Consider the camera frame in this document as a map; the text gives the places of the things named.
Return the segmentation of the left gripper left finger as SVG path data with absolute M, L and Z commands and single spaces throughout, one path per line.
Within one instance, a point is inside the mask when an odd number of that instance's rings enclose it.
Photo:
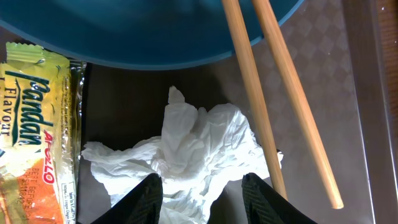
M 162 201 L 162 179 L 149 174 L 92 224 L 158 224 Z

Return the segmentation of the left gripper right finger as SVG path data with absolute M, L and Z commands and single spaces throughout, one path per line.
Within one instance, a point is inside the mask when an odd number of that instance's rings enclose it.
M 241 187 L 250 224 L 317 224 L 255 173 L 244 175 Z

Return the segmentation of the white tissue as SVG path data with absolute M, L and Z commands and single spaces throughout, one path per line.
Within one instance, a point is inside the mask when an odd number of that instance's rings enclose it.
M 269 177 L 262 147 L 237 106 L 196 108 L 175 87 L 169 90 L 160 136 L 124 151 L 88 142 L 82 156 L 90 161 L 91 173 L 104 185 L 111 205 L 149 174 L 160 175 L 161 223 L 206 223 L 228 182 L 250 172 Z

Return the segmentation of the wooden chopstick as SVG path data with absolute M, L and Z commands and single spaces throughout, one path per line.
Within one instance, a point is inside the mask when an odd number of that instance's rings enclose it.
M 271 4 L 269 0 L 253 0 L 252 3 L 259 19 L 261 29 L 264 33 L 264 37 L 266 38 L 274 57 L 275 64 L 281 74 L 282 81 L 293 105 L 295 114 L 298 117 L 300 127 L 302 128 L 305 139 L 307 140 L 308 148 L 326 190 L 331 207 L 334 209 L 342 209 L 344 207 L 344 203 L 341 198 L 335 176 L 333 175 L 333 171 L 318 132 L 316 122 L 312 115 L 312 111 L 308 104 L 307 97 L 305 96 L 297 70 L 283 38 Z
M 287 198 L 259 74 L 238 0 L 222 0 L 255 126 L 274 190 Z

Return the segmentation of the green snack wrapper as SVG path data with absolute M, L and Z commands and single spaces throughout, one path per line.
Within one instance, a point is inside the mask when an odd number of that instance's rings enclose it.
M 75 223 L 86 63 L 8 42 L 1 64 L 1 222 Z

